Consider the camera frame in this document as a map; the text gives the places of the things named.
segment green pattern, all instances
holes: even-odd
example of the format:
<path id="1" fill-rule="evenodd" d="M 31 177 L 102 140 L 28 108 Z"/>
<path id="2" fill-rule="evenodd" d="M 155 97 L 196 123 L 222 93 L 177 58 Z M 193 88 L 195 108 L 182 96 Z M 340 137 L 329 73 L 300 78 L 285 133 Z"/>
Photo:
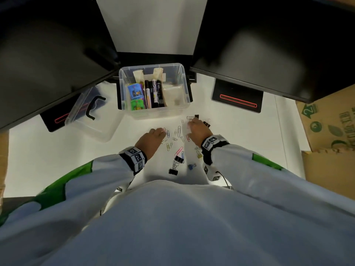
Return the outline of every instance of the green pattern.
<path id="1" fill-rule="evenodd" d="M 41 211 L 62 201 L 65 201 L 65 184 L 74 178 L 92 173 L 92 163 L 93 161 L 84 164 L 62 176 L 57 181 L 46 187 L 36 197 L 31 199 L 30 201 L 25 202 L 25 204 L 31 201 L 38 202 L 39 204 L 41 204 Z M 7 217 L 9 216 L 9 214 L 11 214 L 12 211 L 0 215 L 0 227 L 5 223 Z"/>
<path id="2" fill-rule="evenodd" d="M 258 154 L 255 154 L 255 153 L 253 153 L 252 160 L 256 161 L 256 162 L 259 162 L 259 163 L 262 163 L 262 164 L 264 164 L 266 166 L 269 166 L 271 168 L 274 168 L 276 170 L 282 170 L 283 169 L 283 167 L 278 165 L 277 163 L 272 162 L 272 161 L 268 160 L 267 158 L 264 158 L 264 157 L 262 157 L 262 156 L 260 156 Z"/>

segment hand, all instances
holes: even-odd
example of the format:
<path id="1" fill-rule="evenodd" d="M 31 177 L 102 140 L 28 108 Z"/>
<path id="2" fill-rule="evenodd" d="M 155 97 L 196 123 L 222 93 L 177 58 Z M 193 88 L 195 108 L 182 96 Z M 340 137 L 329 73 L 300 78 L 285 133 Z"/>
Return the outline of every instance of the hand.
<path id="1" fill-rule="evenodd" d="M 166 132 L 163 132 L 163 128 L 151 129 L 149 133 L 146 133 L 139 138 L 138 142 L 135 144 L 135 147 L 143 151 L 147 156 L 147 159 L 150 160 L 165 136 Z"/>
<path id="2" fill-rule="evenodd" d="M 211 130 L 207 128 L 207 126 L 203 124 L 203 122 L 198 118 L 193 118 L 193 120 L 188 122 L 187 125 L 191 129 L 191 133 L 189 133 L 187 136 L 190 137 L 198 147 L 201 147 L 202 141 L 204 139 L 213 135 Z"/>

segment person's left hand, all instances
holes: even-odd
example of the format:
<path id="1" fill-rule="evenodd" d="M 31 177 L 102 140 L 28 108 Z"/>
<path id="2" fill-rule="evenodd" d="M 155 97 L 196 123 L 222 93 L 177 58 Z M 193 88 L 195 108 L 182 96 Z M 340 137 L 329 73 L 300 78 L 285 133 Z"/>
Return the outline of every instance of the person's left hand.
<path id="1" fill-rule="evenodd" d="M 158 147 L 162 143 L 166 132 L 163 132 L 163 128 L 151 129 L 149 133 L 144 134 L 135 147 L 144 152 L 147 159 L 150 160 L 154 153 L 157 151 Z"/>

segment person's right hand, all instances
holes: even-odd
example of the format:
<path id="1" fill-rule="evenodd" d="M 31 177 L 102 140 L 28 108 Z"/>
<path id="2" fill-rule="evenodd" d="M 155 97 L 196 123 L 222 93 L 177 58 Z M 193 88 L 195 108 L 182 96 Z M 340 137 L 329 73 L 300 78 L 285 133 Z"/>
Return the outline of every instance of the person's right hand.
<path id="1" fill-rule="evenodd" d="M 188 122 L 187 125 L 191 129 L 191 133 L 189 133 L 187 136 L 190 137 L 198 147 L 201 147 L 202 141 L 204 139 L 213 135 L 211 130 L 207 128 L 207 126 L 203 124 L 203 122 L 198 118 L 193 118 L 193 120 Z"/>

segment wristband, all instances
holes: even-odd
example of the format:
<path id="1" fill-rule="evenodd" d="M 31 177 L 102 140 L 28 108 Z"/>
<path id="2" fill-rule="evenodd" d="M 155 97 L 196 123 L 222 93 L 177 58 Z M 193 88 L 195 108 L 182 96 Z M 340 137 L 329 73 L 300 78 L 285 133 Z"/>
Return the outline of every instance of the wristband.
<path id="1" fill-rule="evenodd" d="M 212 159 L 211 159 L 212 150 L 215 149 L 216 147 L 222 147 L 225 145 L 229 145 L 229 142 L 222 135 L 212 135 L 212 136 L 204 139 L 201 144 L 203 161 L 207 165 L 211 165 L 212 164 Z"/>
<path id="2" fill-rule="evenodd" d="M 134 146 L 123 149 L 119 154 L 127 162 L 134 175 L 138 174 L 147 162 L 144 152 Z"/>

